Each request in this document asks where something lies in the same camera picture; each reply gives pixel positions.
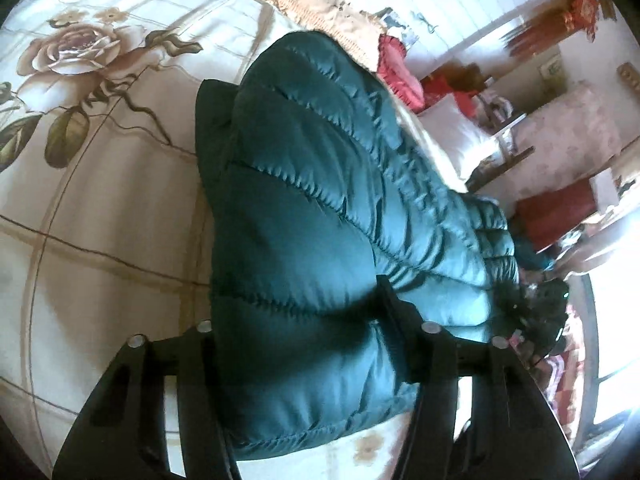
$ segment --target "metal screw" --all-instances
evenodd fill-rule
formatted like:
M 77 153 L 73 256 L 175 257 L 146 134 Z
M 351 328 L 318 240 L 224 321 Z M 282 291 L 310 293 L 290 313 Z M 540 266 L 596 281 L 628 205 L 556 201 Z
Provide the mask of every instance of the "metal screw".
M 422 331 L 427 334 L 439 334 L 442 327 L 435 321 L 425 321 L 422 324 Z
M 211 320 L 205 319 L 198 323 L 196 330 L 200 333 L 206 334 L 207 332 L 211 332 Z
M 499 335 L 491 339 L 491 344 L 494 345 L 496 348 L 499 348 L 500 350 L 509 348 L 509 342 L 505 338 Z
M 136 334 L 129 338 L 129 340 L 127 341 L 127 345 L 129 345 L 131 348 L 139 348 L 145 343 L 145 341 L 145 336 L 143 336 L 142 334 Z

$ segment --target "bright window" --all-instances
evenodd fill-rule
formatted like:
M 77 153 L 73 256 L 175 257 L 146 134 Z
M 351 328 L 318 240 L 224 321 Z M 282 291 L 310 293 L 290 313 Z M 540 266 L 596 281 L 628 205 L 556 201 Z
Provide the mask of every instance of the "bright window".
M 598 405 L 593 423 L 635 407 L 640 392 L 640 233 L 589 273 L 599 339 Z

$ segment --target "beige pillow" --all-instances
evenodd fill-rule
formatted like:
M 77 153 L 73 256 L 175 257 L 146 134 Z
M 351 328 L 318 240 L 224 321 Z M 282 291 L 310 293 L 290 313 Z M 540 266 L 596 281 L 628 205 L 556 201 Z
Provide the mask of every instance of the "beige pillow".
M 345 0 L 266 0 L 309 30 L 321 30 L 370 72 L 378 69 L 378 38 L 385 33 L 380 20 L 357 12 Z

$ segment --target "floral bedspread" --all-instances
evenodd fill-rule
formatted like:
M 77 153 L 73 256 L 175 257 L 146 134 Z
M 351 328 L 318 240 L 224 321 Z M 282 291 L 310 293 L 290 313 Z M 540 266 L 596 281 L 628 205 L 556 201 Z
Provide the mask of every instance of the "floral bedspread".
M 0 29 L 0 415 L 47 475 L 127 337 L 209 318 L 196 94 L 297 29 L 260 0 L 22 0 Z M 390 478 L 407 421 L 240 469 Z

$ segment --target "red pillow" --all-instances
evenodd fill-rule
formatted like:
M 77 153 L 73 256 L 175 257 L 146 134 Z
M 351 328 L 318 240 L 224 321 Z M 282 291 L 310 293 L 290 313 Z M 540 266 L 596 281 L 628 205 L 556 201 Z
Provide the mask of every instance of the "red pillow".
M 471 92 L 459 92 L 454 90 L 449 86 L 449 83 L 447 83 L 447 80 L 443 75 L 439 75 L 434 78 L 426 77 L 422 80 L 422 89 L 424 91 L 425 110 L 436 104 L 445 95 L 453 94 L 460 112 L 469 119 L 476 118 L 476 104 L 471 100 L 473 94 Z
M 404 65 L 406 49 L 402 41 L 383 34 L 378 40 L 378 76 L 413 112 L 424 110 L 424 91 Z

